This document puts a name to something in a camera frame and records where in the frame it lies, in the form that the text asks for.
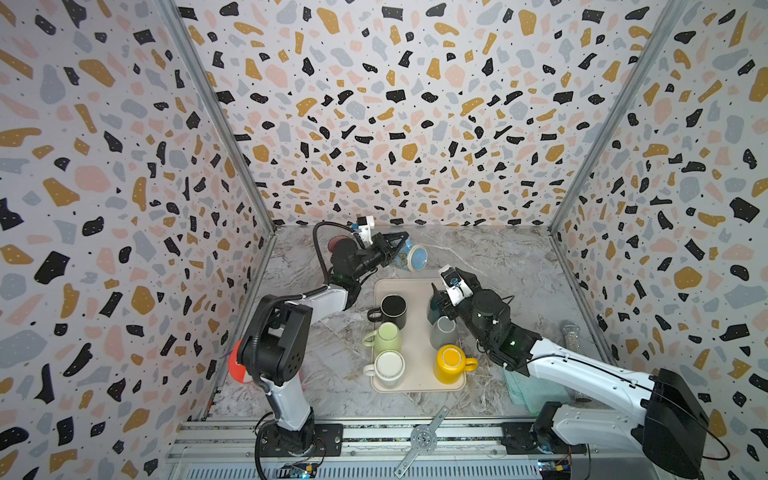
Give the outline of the blue butterfly mug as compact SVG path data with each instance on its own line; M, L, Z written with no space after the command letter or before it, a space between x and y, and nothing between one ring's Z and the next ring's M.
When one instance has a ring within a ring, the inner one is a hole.
M410 252L410 272L419 272L423 270L428 263L428 252L421 244L414 244L408 238L406 245L401 249Z

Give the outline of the black mug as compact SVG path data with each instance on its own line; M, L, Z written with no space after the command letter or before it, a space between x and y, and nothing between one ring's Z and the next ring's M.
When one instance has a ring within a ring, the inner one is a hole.
M373 323L392 323L398 329L403 330L407 323L407 303L398 294L385 296L378 307L367 312L367 319Z

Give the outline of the pink mug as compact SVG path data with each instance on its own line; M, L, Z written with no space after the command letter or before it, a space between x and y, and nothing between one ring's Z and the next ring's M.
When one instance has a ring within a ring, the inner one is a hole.
M350 236L338 235L333 237L328 242L328 250L332 254L337 252L348 251L350 249L355 250L357 247L356 240Z

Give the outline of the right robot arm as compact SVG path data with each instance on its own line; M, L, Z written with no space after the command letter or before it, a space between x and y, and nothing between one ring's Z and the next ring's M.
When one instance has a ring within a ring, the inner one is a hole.
M532 428L540 445L608 445L639 451L680 478L701 471L709 418L678 373L626 370L568 350L515 324L510 307L477 277L453 266L439 271L441 313L461 321L478 349L509 372L560 384L604 404L588 413L548 402Z

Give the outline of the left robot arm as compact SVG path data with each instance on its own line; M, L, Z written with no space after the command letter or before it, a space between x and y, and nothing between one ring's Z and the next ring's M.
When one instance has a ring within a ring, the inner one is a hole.
M311 324L349 309L365 279L389 265L409 238L402 231L375 233L364 241L357 229L330 225L349 234L330 242L327 265L317 233L312 233L323 283L304 293L263 296L234 354L272 409L273 420L266 428L276 433L283 449L296 455L315 442L314 411L299 379Z

